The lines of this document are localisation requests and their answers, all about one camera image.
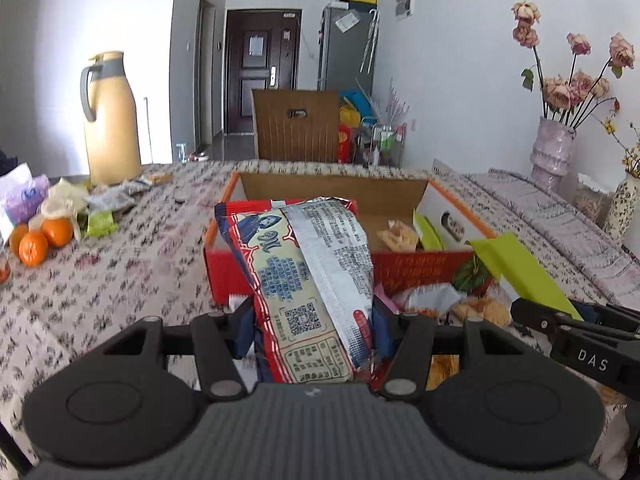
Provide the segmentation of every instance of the beige thermos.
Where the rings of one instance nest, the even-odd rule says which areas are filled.
[[[89,173],[93,184],[110,186],[142,173],[136,102],[123,52],[103,52],[90,60],[94,64],[80,79]]]

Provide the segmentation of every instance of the doorway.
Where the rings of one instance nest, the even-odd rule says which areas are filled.
[[[299,9],[227,13],[225,133],[254,132],[254,89],[296,89],[301,22]]]
[[[213,56],[216,7],[200,0],[196,28],[195,62],[193,74],[194,117],[196,148],[213,142]]]

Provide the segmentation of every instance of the air vent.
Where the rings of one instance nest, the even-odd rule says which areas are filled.
[[[396,0],[396,18],[404,20],[414,13],[414,0]]]

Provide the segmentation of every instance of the wooden chair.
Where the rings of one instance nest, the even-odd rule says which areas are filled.
[[[337,160],[337,93],[254,90],[252,101],[258,158],[286,162]]]

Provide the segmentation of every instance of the pink vase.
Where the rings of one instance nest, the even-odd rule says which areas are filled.
[[[558,192],[560,181],[571,165],[575,130],[557,121],[540,117],[538,137],[529,160],[531,177],[545,189]]]

